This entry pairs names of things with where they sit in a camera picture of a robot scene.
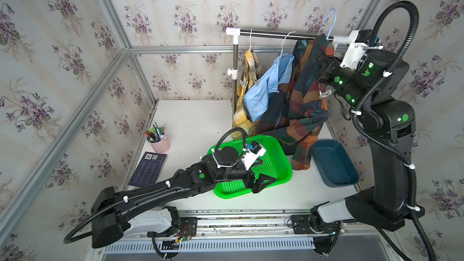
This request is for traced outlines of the dark multicolour plaid shirt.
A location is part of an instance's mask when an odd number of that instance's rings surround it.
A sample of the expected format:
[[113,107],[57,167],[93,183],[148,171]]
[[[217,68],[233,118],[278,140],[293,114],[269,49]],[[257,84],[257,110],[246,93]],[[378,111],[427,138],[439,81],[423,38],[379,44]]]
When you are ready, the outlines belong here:
[[292,169],[307,170],[312,146],[329,118],[326,100],[321,98],[326,85],[316,79],[317,59],[334,55],[334,46],[322,34],[306,44],[298,41],[292,55],[290,82],[280,84],[278,92],[271,94],[268,110],[253,135],[276,138],[285,154],[292,156]]

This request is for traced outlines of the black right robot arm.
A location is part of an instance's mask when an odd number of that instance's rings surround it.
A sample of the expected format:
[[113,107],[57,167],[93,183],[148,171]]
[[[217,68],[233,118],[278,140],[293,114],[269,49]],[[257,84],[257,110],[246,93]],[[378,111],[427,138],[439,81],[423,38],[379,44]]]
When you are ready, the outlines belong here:
[[[396,9],[408,13],[409,26],[397,52],[386,51],[378,42],[385,18]],[[329,255],[345,222],[360,222],[387,232],[402,228],[406,219],[413,222],[429,260],[436,254],[420,224],[425,209],[416,201],[417,176],[412,162],[415,112],[392,94],[409,69],[403,60],[419,26],[418,8],[410,1],[389,5],[373,29],[363,30],[343,58],[318,55],[312,64],[319,83],[329,85],[350,106],[354,128],[366,138],[373,161],[374,185],[338,201],[313,207],[306,225],[314,233],[315,250]]]

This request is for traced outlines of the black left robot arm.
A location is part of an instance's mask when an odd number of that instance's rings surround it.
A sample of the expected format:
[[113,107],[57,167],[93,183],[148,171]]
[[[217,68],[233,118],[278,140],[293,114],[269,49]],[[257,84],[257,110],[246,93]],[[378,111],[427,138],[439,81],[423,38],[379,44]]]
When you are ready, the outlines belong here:
[[229,130],[208,155],[163,182],[122,192],[116,192],[114,187],[103,189],[89,218],[77,224],[64,237],[64,243],[91,237],[93,248],[111,245],[130,229],[129,221],[134,217],[171,201],[209,192],[223,182],[242,181],[253,193],[261,192],[276,179],[254,174],[251,168],[263,163],[265,148],[256,141],[248,144],[246,136],[242,128]]

